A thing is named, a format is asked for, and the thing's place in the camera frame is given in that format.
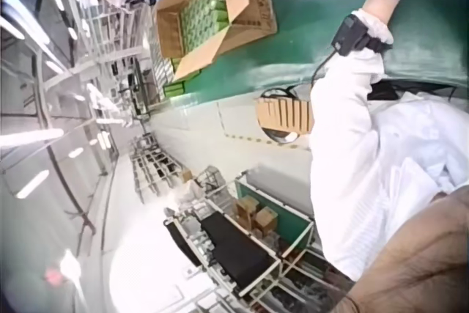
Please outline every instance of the skin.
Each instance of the skin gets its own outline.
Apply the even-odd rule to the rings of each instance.
[[[399,0],[366,0],[388,24]],[[469,312],[469,186],[409,219],[333,313]]]

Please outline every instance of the shelf rack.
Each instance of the shelf rack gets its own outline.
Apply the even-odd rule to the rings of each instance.
[[[162,183],[169,188],[179,185],[182,166],[162,150],[151,133],[132,141],[133,152],[130,156],[136,193],[144,204],[143,192],[150,189],[158,195]]]

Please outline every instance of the cable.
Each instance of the cable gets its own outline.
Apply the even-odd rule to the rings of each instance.
[[[332,53],[329,54],[327,58],[321,64],[317,67],[316,71],[314,71],[313,76],[311,77],[311,89],[313,89],[314,86],[314,79],[316,78],[317,73],[322,69],[324,65],[327,64],[327,62],[333,57],[333,55],[337,53],[337,51],[334,49]]]

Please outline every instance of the green work surface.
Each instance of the green work surface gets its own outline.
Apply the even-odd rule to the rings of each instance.
[[[281,84],[307,82],[340,23],[364,0],[273,0],[278,33],[217,58],[171,99],[186,107]],[[390,77],[467,85],[468,0],[402,0],[393,20]]]
[[[277,213],[277,229],[276,232],[283,240],[288,242],[290,245],[296,241],[296,239],[301,235],[301,233],[308,226],[308,222],[302,218],[299,218],[295,214],[289,212],[283,207],[273,203],[272,201],[264,198],[257,192],[246,187],[242,183],[236,182],[236,192],[238,198],[243,198],[245,196],[251,196],[256,199],[262,207],[269,207],[271,210]],[[298,246],[304,248],[306,246],[306,241],[308,240],[308,235],[300,241]]]

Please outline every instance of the brown cardboard box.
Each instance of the brown cardboard box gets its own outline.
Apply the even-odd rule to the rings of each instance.
[[[269,207],[264,207],[256,214],[254,227],[259,229],[265,237],[269,232],[274,231],[277,228],[277,218],[278,215],[276,212],[271,210]]]
[[[236,214],[242,218],[247,218],[247,215],[254,216],[257,211],[259,202],[250,196],[244,196],[241,199],[237,199],[235,202]]]
[[[226,0],[229,26],[214,34],[190,53],[182,47],[179,12],[187,0],[158,0],[156,22],[161,53],[182,58],[174,80],[212,64],[221,54],[277,32],[272,0]]]
[[[310,133],[314,124],[311,104],[288,97],[259,98],[256,102],[257,121],[262,128],[300,135]]]
[[[251,218],[249,219],[244,219],[241,218],[240,216],[236,216],[236,222],[241,225],[242,228],[245,230],[251,231],[252,230],[252,221]]]
[[[192,176],[192,172],[189,170],[189,169],[184,169],[182,172],[181,172],[181,175],[180,175],[182,181],[184,183],[186,183],[187,181],[189,180],[192,180],[193,176]]]

